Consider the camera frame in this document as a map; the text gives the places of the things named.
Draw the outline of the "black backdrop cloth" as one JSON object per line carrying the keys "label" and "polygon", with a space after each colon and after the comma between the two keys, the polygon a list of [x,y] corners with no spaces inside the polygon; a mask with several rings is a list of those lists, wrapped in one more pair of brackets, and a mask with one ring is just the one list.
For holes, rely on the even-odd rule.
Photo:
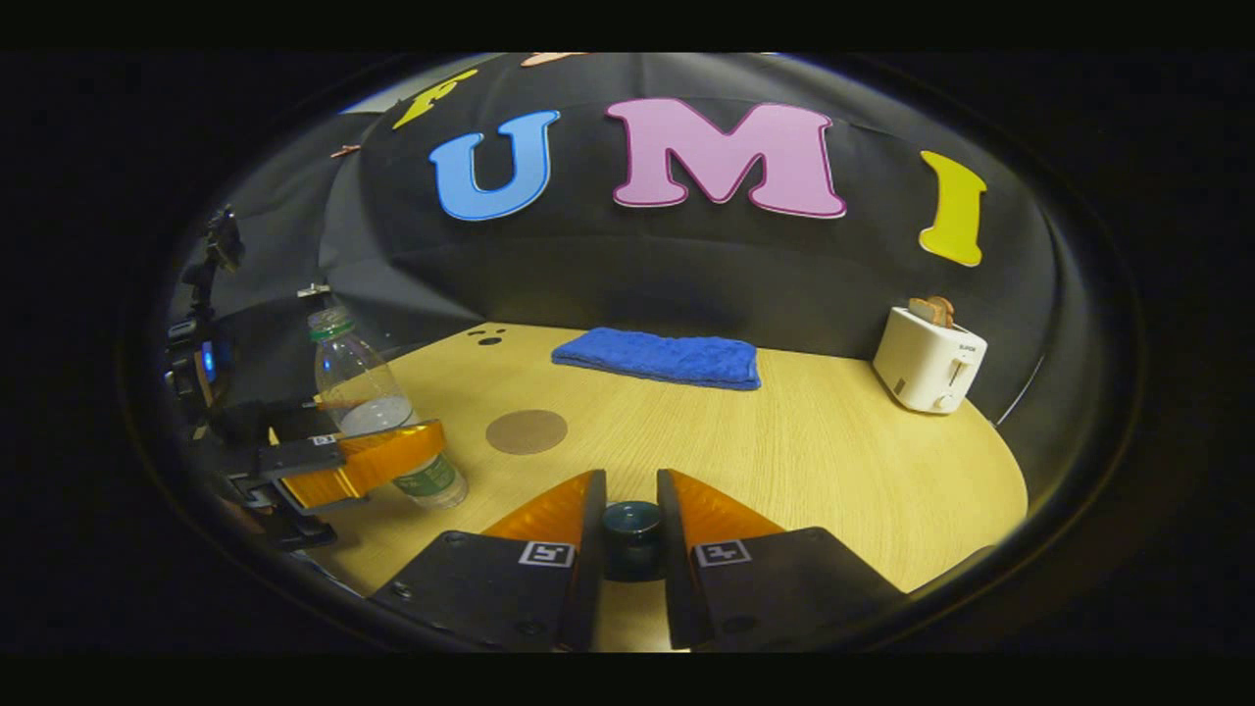
{"label": "black backdrop cloth", "polygon": [[937,293],[989,344],[968,398],[1024,466],[1076,408],[1052,389],[1077,282],[1055,206],[881,73],[484,55],[305,125],[225,204],[245,255],[211,303],[261,399],[312,393],[302,317],[328,301],[387,354],[497,321],[871,359],[891,307]]}

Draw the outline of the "round brown coaster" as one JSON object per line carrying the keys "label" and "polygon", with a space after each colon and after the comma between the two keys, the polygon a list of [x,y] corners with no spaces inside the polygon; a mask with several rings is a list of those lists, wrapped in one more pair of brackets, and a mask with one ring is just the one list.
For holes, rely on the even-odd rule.
{"label": "round brown coaster", "polygon": [[530,408],[506,413],[484,429],[484,441],[497,451],[526,456],[560,445],[569,436],[569,421],[558,413]]}

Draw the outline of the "white toaster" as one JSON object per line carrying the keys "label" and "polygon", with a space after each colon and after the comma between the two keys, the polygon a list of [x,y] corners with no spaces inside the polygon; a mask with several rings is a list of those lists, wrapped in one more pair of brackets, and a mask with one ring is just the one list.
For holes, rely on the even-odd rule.
{"label": "white toaster", "polygon": [[986,356],[985,339],[968,329],[927,324],[905,307],[890,308],[873,371],[902,408],[950,415],[968,399]]}

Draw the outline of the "clear plastic water bottle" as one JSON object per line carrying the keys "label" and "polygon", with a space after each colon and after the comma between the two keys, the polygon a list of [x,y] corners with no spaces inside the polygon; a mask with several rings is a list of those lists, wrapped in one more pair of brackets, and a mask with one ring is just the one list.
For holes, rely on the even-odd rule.
{"label": "clear plastic water bottle", "polygon": [[[319,403],[344,436],[363,436],[424,423],[388,362],[356,332],[346,308],[319,310],[307,317]],[[446,451],[420,469],[392,482],[422,508],[454,508],[468,483]]]}

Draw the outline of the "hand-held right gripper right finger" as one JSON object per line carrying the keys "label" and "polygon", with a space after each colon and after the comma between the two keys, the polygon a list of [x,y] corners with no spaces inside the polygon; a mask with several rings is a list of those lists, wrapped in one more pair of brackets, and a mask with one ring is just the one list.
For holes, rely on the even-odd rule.
{"label": "hand-held right gripper right finger", "polygon": [[907,602],[828,529],[784,529],[681,472],[656,474],[656,504],[673,650],[825,648]]}

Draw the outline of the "folded blue towel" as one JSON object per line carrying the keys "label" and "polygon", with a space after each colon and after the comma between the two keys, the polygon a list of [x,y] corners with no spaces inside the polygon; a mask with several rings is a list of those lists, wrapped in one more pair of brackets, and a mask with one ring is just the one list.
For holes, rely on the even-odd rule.
{"label": "folded blue towel", "polygon": [[692,387],[762,387],[758,349],[747,341],[717,336],[666,339],[643,331],[592,329],[553,349],[551,361]]}

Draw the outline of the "dark blue teacup lid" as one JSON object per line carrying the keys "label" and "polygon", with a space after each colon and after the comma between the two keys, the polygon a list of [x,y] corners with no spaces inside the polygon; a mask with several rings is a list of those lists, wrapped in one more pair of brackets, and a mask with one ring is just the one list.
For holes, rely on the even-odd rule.
{"label": "dark blue teacup lid", "polygon": [[601,518],[606,581],[661,581],[661,510],[654,502],[611,502]]}

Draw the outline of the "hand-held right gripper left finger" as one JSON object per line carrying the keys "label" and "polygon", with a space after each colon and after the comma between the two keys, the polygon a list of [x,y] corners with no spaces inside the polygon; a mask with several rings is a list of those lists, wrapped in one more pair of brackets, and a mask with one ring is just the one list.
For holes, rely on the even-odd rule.
{"label": "hand-held right gripper left finger", "polygon": [[369,602],[468,650],[590,652],[606,505],[605,472],[566,479],[489,529],[441,533]]}

